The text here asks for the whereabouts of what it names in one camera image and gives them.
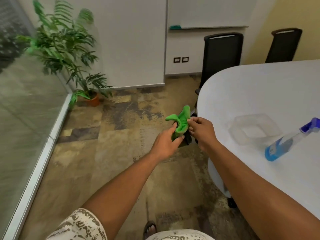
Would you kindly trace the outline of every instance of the green cloth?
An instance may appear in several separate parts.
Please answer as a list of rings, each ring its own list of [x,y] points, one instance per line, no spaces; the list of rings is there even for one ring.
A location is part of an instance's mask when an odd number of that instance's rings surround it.
[[[165,118],[166,121],[175,121],[178,123],[176,131],[172,134],[172,141],[186,133],[189,129],[187,120],[190,119],[190,107],[186,105],[183,107],[179,115],[172,114]]]

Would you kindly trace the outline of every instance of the chair backrest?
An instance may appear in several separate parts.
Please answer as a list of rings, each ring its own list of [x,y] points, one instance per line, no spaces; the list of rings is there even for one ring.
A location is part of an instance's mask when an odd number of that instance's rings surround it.
[[[302,29],[279,29],[271,34],[274,38],[266,58],[266,63],[292,61],[298,48]]]
[[[241,33],[221,33],[204,37],[204,56],[200,88],[214,74],[240,64]]]

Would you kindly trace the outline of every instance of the hand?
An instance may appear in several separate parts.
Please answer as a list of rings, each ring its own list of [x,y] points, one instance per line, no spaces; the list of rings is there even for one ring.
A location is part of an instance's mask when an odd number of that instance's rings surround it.
[[[178,146],[184,139],[181,136],[174,141],[171,140],[171,136],[177,128],[177,123],[174,123],[170,129],[162,131],[154,141],[154,144],[149,152],[149,154],[156,157],[159,162],[166,160],[178,149]]]
[[[190,125],[190,134],[198,140],[199,147],[204,152],[208,153],[210,147],[219,143],[214,132],[214,126],[209,120],[201,117],[191,117],[188,124]]]

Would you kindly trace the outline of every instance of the yellow wall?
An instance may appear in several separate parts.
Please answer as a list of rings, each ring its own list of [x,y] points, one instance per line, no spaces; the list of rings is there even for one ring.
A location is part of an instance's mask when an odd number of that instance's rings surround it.
[[[282,28],[303,30],[293,60],[320,59],[320,0],[277,0],[244,64],[265,63],[271,32]]]

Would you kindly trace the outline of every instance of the white table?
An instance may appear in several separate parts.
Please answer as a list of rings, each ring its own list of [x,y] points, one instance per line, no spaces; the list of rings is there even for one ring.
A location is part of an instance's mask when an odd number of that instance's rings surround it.
[[[320,60],[242,65],[218,72],[202,87],[197,112],[213,123],[226,148],[320,219],[320,133],[310,134],[269,162],[265,147],[240,146],[228,132],[233,119],[241,115],[264,113],[283,134],[320,118]],[[230,197],[211,160],[208,167],[215,184]]]

